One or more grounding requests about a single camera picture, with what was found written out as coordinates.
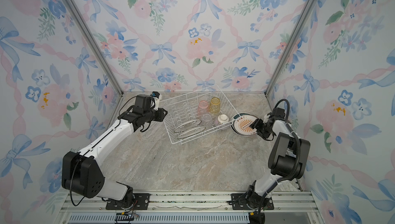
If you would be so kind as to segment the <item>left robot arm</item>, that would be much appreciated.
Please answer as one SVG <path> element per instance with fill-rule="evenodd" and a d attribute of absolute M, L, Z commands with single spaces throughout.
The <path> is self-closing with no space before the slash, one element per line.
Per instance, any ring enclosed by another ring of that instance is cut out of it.
<path fill-rule="evenodd" d="M 129 135 L 145 132 L 145 124 L 163 122 L 167 111 L 159 107 L 161 95 L 139 94 L 135 103 L 121 113 L 113 125 L 95 141 L 79 150 L 68 152 L 62 162 L 62 187 L 85 198 L 99 197 L 121 209 L 136 203 L 132 187 L 105 178 L 101 165 L 105 158 Z"/>

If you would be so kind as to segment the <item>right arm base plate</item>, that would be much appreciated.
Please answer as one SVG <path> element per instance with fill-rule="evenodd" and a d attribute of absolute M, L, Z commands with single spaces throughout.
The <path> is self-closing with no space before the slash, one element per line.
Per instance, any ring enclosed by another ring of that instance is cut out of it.
<path fill-rule="evenodd" d="M 243 194 L 237 194 L 233 193 L 231 194 L 231 200 L 229 201 L 229 205 L 231 205 L 233 210 L 248 210 L 248 211 L 257 211 L 258 206 L 259 206 L 259 201 L 258 200 L 249 200 L 247 198 L 247 193 Z M 271 198 L 266 198 L 262 204 L 262 210 L 274 210 L 274 204 Z"/>

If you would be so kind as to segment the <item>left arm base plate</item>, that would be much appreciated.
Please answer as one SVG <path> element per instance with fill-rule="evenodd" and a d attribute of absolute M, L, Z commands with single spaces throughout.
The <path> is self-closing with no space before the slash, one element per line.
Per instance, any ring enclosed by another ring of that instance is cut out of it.
<path fill-rule="evenodd" d="M 126 195 L 123 200 L 108 200 L 106 210 L 147 210 L 149 202 L 149 193 L 133 193 Z"/>

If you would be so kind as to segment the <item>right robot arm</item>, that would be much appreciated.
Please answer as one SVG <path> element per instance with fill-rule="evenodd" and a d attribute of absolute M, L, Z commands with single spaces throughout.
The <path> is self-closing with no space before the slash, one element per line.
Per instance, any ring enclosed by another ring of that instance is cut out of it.
<path fill-rule="evenodd" d="M 263 120 L 257 119 L 250 125 L 264 140 L 275 139 L 268 158 L 270 172 L 254 181 L 247 191 L 246 201 L 252 209 L 262 208 L 279 183 L 299 179 L 305 172 L 311 144 L 293 130 L 288 115 L 288 111 L 276 107 Z"/>

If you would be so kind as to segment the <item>white wire dish rack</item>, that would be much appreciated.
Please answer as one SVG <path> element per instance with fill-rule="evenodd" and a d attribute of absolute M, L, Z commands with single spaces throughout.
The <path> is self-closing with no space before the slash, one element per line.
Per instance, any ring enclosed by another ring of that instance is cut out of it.
<path fill-rule="evenodd" d="M 190 120 L 201 120 L 201 115 L 198 115 L 198 104 L 202 100 L 206 100 L 210 104 L 210 100 L 213 97 L 218 97 L 221 101 L 221 111 L 217 114 L 209 114 L 213 119 L 213 126 L 210 129 L 207 129 L 203 132 L 200 132 L 197 135 L 179 140 L 177 139 L 180 133 L 174 133 L 174 129 L 181 125 L 184 122 Z M 229 98 L 225 95 L 225 93 L 219 88 L 218 85 L 209 86 L 203 88 L 201 90 L 196 90 L 193 92 L 188 92 L 181 94 L 176 97 L 168 98 L 161 102 L 161 105 L 164 109 L 168 111 L 166 118 L 164 119 L 166 131 L 168 137 L 170 139 L 170 143 L 172 145 L 175 144 L 185 144 L 195 139 L 207 136 L 219 130 L 215 127 L 215 119 L 220 114 L 226 114 L 230 119 L 230 125 L 232 122 L 232 118 L 239 114 L 234 105 L 231 103 Z"/>

